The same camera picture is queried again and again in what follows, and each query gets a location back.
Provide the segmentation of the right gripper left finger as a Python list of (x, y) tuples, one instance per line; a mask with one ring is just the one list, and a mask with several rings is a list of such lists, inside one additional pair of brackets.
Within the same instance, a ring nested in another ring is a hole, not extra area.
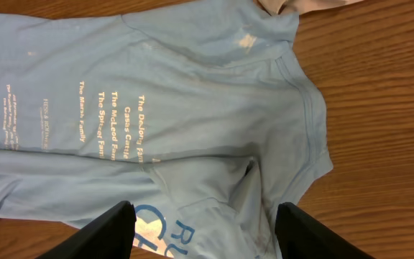
[(38, 259), (130, 259), (134, 206), (121, 201)]

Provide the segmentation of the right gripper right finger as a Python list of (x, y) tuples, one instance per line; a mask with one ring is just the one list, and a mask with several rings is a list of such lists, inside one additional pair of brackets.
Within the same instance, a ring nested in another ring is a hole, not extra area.
[(275, 235), (284, 259), (372, 259), (290, 202), (278, 207)]

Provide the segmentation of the light blue t-shirt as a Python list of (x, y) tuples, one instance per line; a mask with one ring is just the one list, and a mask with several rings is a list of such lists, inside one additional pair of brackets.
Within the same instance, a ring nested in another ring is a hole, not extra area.
[(0, 218), (85, 227), (120, 201), (174, 258), (279, 258), (277, 208), (332, 168), (299, 16), (194, 1), (0, 14)]

